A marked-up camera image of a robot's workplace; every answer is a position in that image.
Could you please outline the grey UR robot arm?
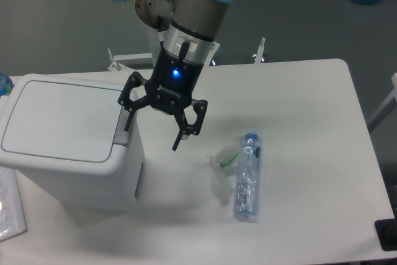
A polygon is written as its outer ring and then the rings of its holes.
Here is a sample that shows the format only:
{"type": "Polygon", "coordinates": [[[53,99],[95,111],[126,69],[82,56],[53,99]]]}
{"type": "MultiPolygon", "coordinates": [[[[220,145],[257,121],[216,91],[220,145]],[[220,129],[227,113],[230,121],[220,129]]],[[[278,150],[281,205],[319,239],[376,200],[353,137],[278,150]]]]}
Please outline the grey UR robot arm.
{"type": "Polygon", "coordinates": [[[198,135],[208,107],[192,93],[221,23],[233,0],[165,0],[173,14],[150,79],[135,71],[127,79],[118,103],[128,111],[125,130],[136,111],[151,106],[174,116],[181,140],[198,135]]]}

